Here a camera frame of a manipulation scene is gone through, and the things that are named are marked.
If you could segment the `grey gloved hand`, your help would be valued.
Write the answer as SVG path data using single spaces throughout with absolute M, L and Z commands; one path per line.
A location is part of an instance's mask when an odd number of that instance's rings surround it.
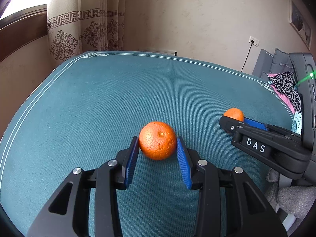
M 265 197 L 272 206 L 277 205 L 287 214 L 293 214 L 296 219 L 303 220 L 315 202 L 315 187 L 290 186 L 279 188 L 279 173 L 272 168 L 268 171 L 266 180 L 271 186 L 265 193 Z

